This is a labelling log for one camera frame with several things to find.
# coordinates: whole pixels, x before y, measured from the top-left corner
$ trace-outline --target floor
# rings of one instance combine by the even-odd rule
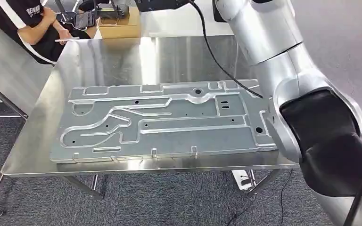
[[[295,0],[296,19],[318,67],[362,107],[362,1]],[[23,125],[0,119],[0,166]],[[263,177],[266,171],[257,171]],[[280,190],[288,172],[262,190],[235,226],[280,223]],[[81,180],[91,182],[92,177]],[[253,198],[225,172],[132,174],[99,177],[105,199],[95,201],[60,178],[5,178],[0,226],[227,225]],[[294,171],[285,189],[284,226],[332,225]]]

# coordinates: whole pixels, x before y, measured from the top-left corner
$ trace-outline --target stamped metal plate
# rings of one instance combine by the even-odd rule
[[[257,89],[256,80],[241,80]],[[233,81],[72,89],[50,159],[57,163],[199,157],[276,149],[265,102]]]

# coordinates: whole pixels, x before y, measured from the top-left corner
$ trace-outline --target person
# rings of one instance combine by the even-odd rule
[[[37,62],[53,65],[66,44],[55,40],[90,39],[94,35],[71,24],[62,25],[56,20],[56,13],[43,7],[40,0],[0,0],[0,29]]]

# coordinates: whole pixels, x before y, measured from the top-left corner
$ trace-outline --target person's hand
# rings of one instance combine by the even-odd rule
[[[68,31],[68,29],[63,29],[59,31],[59,38],[60,39],[70,39],[72,38],[70,32]],[[61,41],[60,42],[61,45],[65,45],[66,41]]]
[[[56,21],[56,13],[53,12],[53,10],[48,7],[44,7],[44,12],[42,13],[42,15],[43,15],[43,18],[46,19],[50,23],[53,23]]]

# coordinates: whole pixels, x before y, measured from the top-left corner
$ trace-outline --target round hole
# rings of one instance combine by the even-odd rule
[[[258,132],[258,133],[263,133],[263,129],[260,128],[260,127],[256,127],[256,132]]]

